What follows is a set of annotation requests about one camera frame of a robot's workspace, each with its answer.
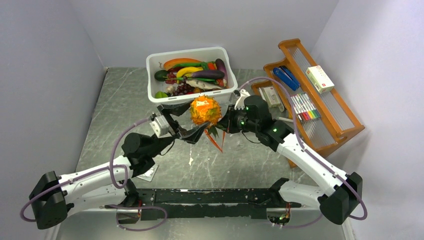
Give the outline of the clear zip top bag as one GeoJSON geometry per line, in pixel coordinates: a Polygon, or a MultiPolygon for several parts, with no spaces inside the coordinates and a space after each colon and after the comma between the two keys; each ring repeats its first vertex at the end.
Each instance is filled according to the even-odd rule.
{"type": "Polygon", "coordinates": [[[218,149],[219,152],[223,153],[225,138],[227,133],[215,126],[211,126],[204,130],[204,133],[212,145],[218,149]]]}

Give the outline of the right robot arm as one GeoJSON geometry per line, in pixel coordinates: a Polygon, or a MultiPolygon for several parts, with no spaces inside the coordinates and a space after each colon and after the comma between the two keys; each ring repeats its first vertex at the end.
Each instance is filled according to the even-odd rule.
{"type": "Polygon", "coordinates": [[[275,207],[289,202],[318,209],[336,225],[353,218],[352,212],[363,204],[362,177],[356,172],[346,173],[320,156],[292,127],[274,119],[261,97],[240,97],[237,102],[244,106],[229,105],[217,127],[231,134],[255,134],[262,145],[294,162],[317,184],[313,187],[283,179],[270,193],[270,202],[275,207]]]}

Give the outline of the toy pineapple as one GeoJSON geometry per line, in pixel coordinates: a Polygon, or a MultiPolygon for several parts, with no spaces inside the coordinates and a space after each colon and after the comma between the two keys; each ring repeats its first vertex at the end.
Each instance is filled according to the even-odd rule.
{"type": "Polygon", "coordinates": [[[196,97],[190,104],[189,113],[195,125],[209,123],[207,133],[214,138],[218,136],[216,125],[223,116],[220,104],[213,97],[207,95],[196,97]]]}

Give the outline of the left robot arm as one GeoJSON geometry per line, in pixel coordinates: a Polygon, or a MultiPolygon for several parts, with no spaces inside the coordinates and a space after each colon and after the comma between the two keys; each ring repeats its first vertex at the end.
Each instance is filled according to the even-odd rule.
{"type": "Polygon", "coordinates": [[[148,172],[154,158],[176,140],[195,144],[215,123],[207,111],[197,113],[195,103],[160,105],[159,114],[138,120],[116,140],[123,154],[112,149],[106,163],[57,175],[45,173],[25,204],[40,230],[52,228],[67,217],[100,206],[132,208],[139,200],[132,178],[148,172]]]}

